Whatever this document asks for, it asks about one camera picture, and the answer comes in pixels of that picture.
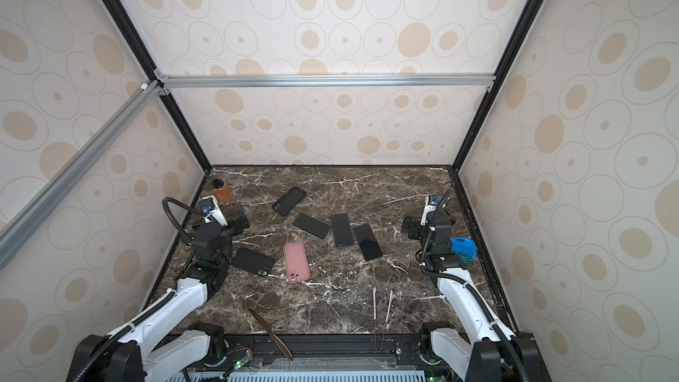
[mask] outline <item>brown knife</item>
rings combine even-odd
[[[274,333],[274,328],[271,327],[269,322],[267,322],[263,317],[261,317],[257,311],[251,308],[249,308],[248,311],[250,311],[250,314],[252,314],[253,317],[259,322],[261,327],[263,327],[264,330],[266,330],[267,334],[271,336],[271,339],[273,339],[276,345],[278,345],[278,348],[280,348],[280,350],[283,352],[285,358],[287,358],[290,361],[294,361],[295,359],[293,358],[293,353],[290,352],[290,349],[287,347],[287,345],[285,345],[285,343],[281,341],[281,339],[278,336],[276,336],[276,334]]]

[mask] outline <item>wallpaper with circles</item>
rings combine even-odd
[[[484,86],[173,89],[213,165],[449,164]]]
[[[139,311],[176,233],[160,201],[188,203],[202,179],[163,109],[146,106],[0,271],[0,381],[64,381],[82,339]]]
[[[97,0],[0,0],[0,230],[144,77]]]
[[[164,73],[494,72],[526,0],[126,0]]]
[[[679,2],[543,8],[463,185],[553,380],[677,380]]]

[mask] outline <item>black smartphone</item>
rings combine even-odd
[[[276,259],[257,251],[241,248],[233,257],[231,265],[241,270],[249,271],[254,275],[267,276],[276,264]]]
[[[300,228],[310,235],[318,237],[318,239],[325,239],[330,231],[329,225],[326,225],[324,222],[317,220],[308,214],[304,214],[303,212],[295,218],[293,226]]]
[[[354,227],[354,235],[356,235],[356,241],[359,242],[364,260],[370,261],[382,256],[382,250],[379,249],[378,240],[375,239],[375,234],[370,225],[365,224]]]
[[[354,234],[349,224],[349,216],[346,214],[335,214],[330,217],[330,224],[333,226],[333,238],[335,247],[347,248],[354,244]]]
[[[274,202],[272,208],[281,216],[287,216],[288,213],[298,204],[304,197],[306,192],[297,186],[293,186],[285,195]]]

